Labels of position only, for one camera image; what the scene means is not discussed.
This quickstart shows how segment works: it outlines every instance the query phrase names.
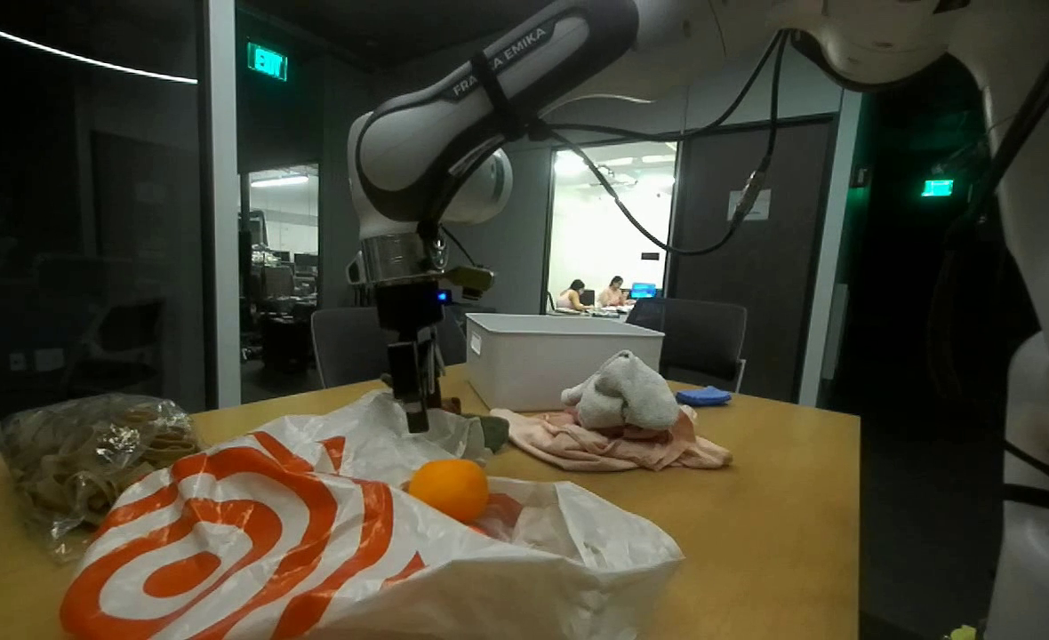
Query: plush toy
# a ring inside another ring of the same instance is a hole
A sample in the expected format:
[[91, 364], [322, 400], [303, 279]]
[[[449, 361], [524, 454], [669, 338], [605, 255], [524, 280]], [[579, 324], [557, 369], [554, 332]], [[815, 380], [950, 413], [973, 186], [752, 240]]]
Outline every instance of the plush toy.
[[615, 352], [582, 383], [566, 388], [563, 403], [573, 420], [590, 429], [673, 429], [679, 420], [679, 403], [665, 378], [631, 352]]

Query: orange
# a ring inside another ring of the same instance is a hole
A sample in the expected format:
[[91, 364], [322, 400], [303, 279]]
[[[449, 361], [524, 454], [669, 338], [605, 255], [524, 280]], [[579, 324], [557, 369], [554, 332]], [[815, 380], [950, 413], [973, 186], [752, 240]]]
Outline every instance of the orange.
[[435, 460], [424, 463], [404, 485], [419, 502], [449, 514], [457, 523], [471, 523], [486, 514], [486, 470], [471, 460]]

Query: wooden table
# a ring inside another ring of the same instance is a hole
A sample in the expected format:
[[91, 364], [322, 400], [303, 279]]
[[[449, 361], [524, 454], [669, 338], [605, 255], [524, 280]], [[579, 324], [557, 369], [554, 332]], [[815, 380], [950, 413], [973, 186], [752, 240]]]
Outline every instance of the wooden table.
[[[201, 446], [241, 437], [288, 413], [330, 413], [375, 383], [349, 383], [194, 413]], [[461, 369], [444, 395], [482, 403]], [[652, 621], [654, 640], [852, 640], [857, 638], [857, 416], [764, 400], [703, 410], [700, 433], [733, 450], [733, 470], [557, 472], [508, 450], [493, 477], [576, 482], [654, 518], [687, 561]], [[54, 565], [16, 525], [0, 463], [0, 638], [60, 638], [57, 608], [71, 565]]]

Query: person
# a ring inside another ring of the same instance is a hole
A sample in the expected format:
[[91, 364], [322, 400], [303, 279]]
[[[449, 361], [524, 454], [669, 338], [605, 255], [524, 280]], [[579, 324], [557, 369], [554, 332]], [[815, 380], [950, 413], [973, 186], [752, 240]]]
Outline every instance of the person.
[[601, 306], [629, 306], [629, 296], [622, 288], [622, 279], [607, 279], [607, 288], [601, 292]]
[[586, 312], [590, 306], [582, 301], [586, 284], [579, 279], [569, 280], [569, 288], [563, 292], [563, 311], [569, 312]]

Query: pink cloth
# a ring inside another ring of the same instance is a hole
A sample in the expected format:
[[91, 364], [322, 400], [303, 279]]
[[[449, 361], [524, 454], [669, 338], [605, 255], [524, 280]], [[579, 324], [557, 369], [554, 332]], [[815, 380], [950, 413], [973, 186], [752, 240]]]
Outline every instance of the pink cloth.
[[698, 413], [681, 410], [673, 429], [586, 429], [573, 413], [498, 413], [513, 441], [557, 470], [720, 470], [730, 451], [698, 437]]

